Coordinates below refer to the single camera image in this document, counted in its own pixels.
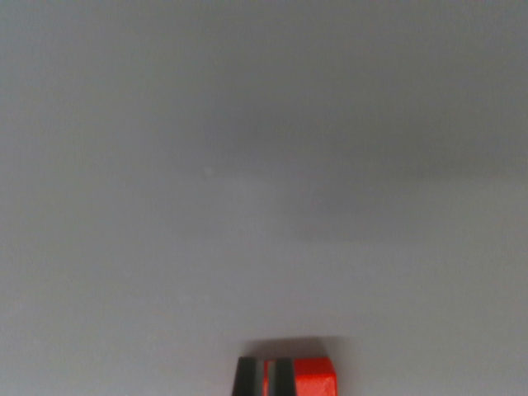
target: black stripe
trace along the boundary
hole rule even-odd
[[[275,363],[275,396],[297,396],[293,359],[277,359]]]
[[[234,377],[231,396],[252,396],[255,392],[255,375],[257,359],[240,357],[237,363],[237,374]]]

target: orange-red block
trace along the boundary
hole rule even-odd
[[[267,394],[267,365],[264,364],[263,392]],[[337,396],[337,376],[327,357],[295,359],[297,396]]]

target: red object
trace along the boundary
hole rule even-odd
[[[267,394],[268,363],[264,363],[262,394]],[[337,396],[336,371],[327,357],[295,359],[294,370],[297,396]]]

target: red and black object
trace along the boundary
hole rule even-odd
[[[327,357],[238,359],[232,396],[337,396],[337,376]]]

